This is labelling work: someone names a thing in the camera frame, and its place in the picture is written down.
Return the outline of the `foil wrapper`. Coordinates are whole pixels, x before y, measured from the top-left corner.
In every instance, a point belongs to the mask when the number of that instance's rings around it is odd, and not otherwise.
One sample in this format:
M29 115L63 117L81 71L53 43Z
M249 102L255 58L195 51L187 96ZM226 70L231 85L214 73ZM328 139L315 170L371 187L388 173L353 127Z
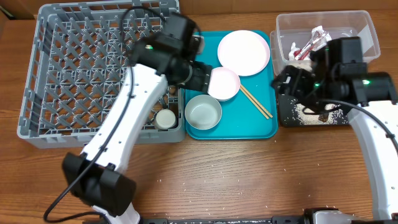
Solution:
M305 45L305 47L294 52L294 59L304 60L305 57L308 56L311 51L315 50L315 48L318 48L319 46L321 46L322 43L324 43L327 35L328 35L327 31L323 32L315 31L311 39Z

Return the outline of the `pink bowl with rice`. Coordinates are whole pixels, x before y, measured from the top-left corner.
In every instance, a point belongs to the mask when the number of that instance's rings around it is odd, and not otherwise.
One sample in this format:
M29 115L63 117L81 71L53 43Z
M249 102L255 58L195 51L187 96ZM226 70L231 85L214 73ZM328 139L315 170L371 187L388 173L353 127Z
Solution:
M214 68L208 87L208 94L218 101L232 99L240 89L240 77L225 67Z

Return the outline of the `grey bowl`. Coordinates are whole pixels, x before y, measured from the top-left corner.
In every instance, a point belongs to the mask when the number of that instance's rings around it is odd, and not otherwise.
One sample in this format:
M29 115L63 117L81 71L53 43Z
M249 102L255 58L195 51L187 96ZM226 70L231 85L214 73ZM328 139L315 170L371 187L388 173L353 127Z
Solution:
M185 106L185 119L190 126L199 130L214 128L222 114L219 101L209 95L195 96Z

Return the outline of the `brown food chunk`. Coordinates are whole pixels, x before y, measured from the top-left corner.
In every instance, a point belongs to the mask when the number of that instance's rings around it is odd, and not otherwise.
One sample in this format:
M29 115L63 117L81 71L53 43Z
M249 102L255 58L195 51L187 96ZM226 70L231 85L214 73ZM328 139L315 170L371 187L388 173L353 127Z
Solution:
M324 122L324 123L326 123L326 122L329 120L329 114L328 114L328 113L321 114L321 115L318 117L318 120L319 120L319 121L322 121L322 122Z

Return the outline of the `white rice leftovers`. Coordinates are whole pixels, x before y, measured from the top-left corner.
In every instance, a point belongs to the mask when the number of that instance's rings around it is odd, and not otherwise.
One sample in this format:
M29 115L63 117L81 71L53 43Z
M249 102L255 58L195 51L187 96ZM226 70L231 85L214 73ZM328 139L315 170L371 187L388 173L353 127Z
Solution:
M298 121L299 125L313 126L313 125L348 125L347 117L343 114L341 109L337 109L338 105L327 104L325 109L329 112L329 120L324 123L318 120L320 114L314 114L310 109L304 109L304 105L295 103L292 112L292 119Z

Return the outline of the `white paper cup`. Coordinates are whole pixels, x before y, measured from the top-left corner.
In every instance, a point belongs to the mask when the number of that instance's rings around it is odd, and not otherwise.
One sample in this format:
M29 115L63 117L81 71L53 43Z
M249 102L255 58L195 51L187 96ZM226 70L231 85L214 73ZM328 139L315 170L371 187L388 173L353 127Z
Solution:
M169 129L177 124L177 119L173 111L169 109L160 110L154 120L157 129Z

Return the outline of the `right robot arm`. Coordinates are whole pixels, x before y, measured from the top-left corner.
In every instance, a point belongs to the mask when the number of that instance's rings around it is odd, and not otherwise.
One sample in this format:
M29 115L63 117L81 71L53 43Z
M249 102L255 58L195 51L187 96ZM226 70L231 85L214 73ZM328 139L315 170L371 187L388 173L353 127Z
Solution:
M342 37L311 52L312 71L286 66L272 87L314 114L338 105L354 130L368 170L371 223L397 223L397 90L386 72L368 72L359 37Z

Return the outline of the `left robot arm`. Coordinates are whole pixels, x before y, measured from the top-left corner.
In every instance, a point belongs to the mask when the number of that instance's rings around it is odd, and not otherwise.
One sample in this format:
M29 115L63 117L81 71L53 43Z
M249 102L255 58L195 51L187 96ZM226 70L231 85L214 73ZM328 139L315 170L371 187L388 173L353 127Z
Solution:
M80 155L68 153L63 160L68 187L62 197L78 197L101 223L140 222L132 206L136 184L124 171L151 109L169 86L208 91L212 67L195 60L203 43L193 20L172 13L162 31L133 44L123 87L104 123Z

